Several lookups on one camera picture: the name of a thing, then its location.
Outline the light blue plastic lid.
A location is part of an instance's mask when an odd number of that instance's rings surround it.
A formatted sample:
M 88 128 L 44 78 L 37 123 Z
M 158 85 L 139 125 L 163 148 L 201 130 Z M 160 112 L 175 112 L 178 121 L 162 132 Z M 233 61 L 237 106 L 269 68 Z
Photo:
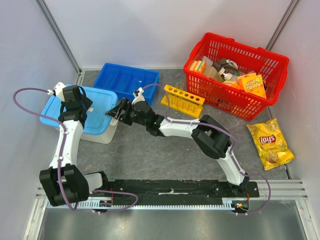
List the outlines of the light blue plastic lid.
M 111 117 L 105 115 L 107 111 L 114 108 L 118 102 L 115 92 L 94 87 L 83 87 L 86 96 L 93 101 L 92 111 L 87 111 L 87 119 L 84 124 L 85 134 L 98 136 L 107 131 Z M 51 96 L 45 104 L 41 114 L 57 119 L 60 115 L 61 100 Z

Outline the white plastic tub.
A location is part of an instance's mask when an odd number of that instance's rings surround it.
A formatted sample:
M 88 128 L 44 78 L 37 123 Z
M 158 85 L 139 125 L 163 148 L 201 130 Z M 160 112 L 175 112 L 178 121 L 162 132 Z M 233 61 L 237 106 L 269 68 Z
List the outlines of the white plastic tub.
M 101 129 L 85 127 L 80 137 L 81 140 L 99 144 L 109 144 L 118 127 L 117 120 L 111 120 L 108 125 L 103 124 Z

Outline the yellow Lays chips bag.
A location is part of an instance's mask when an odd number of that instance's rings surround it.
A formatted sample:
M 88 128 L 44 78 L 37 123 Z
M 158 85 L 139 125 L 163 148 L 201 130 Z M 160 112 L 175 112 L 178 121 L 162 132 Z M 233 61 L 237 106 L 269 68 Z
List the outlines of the yellow Lays chips bag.
M 288 164 L 296 157 L 289 149 L 276 118 L 246 127 L 265 171 Z

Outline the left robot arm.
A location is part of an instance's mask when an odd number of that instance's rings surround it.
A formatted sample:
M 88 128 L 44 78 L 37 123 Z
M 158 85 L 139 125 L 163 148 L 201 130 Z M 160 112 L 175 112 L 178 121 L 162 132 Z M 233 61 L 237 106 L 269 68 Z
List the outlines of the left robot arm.
M 61 101 L 60 114 L 55 119 L 59 124 L 59 139 L 49 168 L 40 171 L 39 180 L 53 207 L 66 205 L 74 211 L 92 191 L 106 196 L 110 184 L 103 171 L 84 175 L 77 168 L 79 142 L 92 100 L 82 86 L 67 86 L 62 82 L 55 85 L 51 94 Z

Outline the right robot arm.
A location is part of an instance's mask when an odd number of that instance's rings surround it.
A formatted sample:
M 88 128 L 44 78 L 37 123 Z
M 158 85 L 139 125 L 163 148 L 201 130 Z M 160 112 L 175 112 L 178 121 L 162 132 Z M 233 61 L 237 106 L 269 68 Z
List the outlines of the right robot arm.
M 211 116 L 178 120 L 155 113 L 146 101 L 132 103 L 127 98 L 123 98 L 105 114 L 129 126 L 133 123 L 142 125 L 155 137 L 193 139 L 206 156 L 217 160 L 233 196 L 240 197 L 247 191 L 250 177 L 235 157 L 231 141 L 233 137 Z

